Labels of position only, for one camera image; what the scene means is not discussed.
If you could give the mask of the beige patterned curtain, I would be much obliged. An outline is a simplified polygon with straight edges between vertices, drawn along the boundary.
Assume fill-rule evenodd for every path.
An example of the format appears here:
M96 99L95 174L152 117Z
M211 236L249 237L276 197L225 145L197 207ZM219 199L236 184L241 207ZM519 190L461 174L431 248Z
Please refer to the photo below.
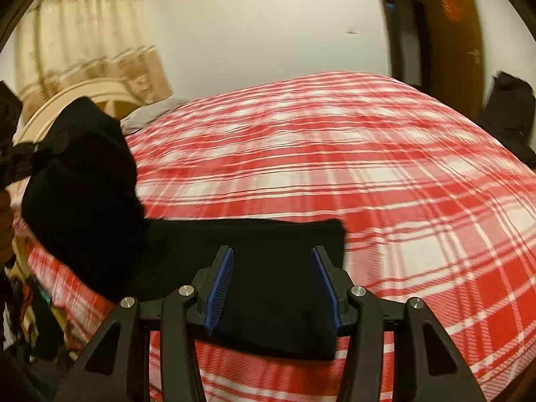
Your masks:
M90 79L118 79L144 105L173 92L145 0L35 0L15 32L24 120L59 92Z

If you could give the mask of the cream wooden headboard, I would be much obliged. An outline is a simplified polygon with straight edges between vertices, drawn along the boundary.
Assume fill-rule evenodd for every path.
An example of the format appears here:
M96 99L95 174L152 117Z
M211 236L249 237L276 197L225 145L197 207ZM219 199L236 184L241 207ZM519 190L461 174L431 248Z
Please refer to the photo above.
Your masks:
M94 78L76 83L47 100L26 124L17 130L14 143L40 142L65 108L83 110L89 103L117 121L143 106L128 84L117 78Z

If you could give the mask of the white wall switch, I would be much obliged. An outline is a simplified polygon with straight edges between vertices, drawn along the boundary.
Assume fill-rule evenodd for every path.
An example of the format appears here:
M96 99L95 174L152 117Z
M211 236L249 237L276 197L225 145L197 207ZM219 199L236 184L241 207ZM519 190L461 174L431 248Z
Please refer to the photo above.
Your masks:
M346 29L346 33L348 35L357 35L357 30L353 27L353 26L349 26L347 29Z

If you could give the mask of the brown wooden door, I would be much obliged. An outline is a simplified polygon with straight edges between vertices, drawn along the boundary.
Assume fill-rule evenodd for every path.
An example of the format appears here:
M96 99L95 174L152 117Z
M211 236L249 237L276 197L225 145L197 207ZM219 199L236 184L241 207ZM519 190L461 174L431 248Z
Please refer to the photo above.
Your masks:
M430 40L430 95L476 121L484 77L474 0L424 0Z

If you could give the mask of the red plaid bed cover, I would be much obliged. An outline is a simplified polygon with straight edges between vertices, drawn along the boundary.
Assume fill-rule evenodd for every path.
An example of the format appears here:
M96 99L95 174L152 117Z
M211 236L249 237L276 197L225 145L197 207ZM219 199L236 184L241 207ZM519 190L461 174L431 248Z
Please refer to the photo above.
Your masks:
M534 172L429 96L308 75L196 100L127 142L153 218L340 219L351 277L424 298L488 399L534 361Z

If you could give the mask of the grey striped pillow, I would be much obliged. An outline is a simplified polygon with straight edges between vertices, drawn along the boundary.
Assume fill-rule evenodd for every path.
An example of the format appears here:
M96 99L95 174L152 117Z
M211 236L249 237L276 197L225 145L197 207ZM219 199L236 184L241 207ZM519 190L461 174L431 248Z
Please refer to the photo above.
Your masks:
M188 101L185 99L170 96L157 103L143 105L121 120L122 133L123 135L136 133L175 108L187 103Z

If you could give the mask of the black pants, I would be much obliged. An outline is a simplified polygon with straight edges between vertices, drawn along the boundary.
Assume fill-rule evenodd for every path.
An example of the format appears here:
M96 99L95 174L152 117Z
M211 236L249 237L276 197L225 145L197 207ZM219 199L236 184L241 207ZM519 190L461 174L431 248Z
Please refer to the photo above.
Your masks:
M339 220L150 219L117 120L92 103L78 112L65 108L46 135L60 136L68 146L32 175L21 212L40 244L88 288L112 302L163 298L226 245L232 282L213 340L254 355L333 358L333 316L312 249L323 246L342 266Z

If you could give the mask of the black bag on floor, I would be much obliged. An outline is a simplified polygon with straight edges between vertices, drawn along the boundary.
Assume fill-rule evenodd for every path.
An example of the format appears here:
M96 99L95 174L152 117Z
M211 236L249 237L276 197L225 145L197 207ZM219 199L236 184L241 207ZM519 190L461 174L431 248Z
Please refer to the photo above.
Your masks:
M490 97L479 112L477 124L533 169L535 151L529 146L535 118L533 89L524 80L505 72L493 80Z

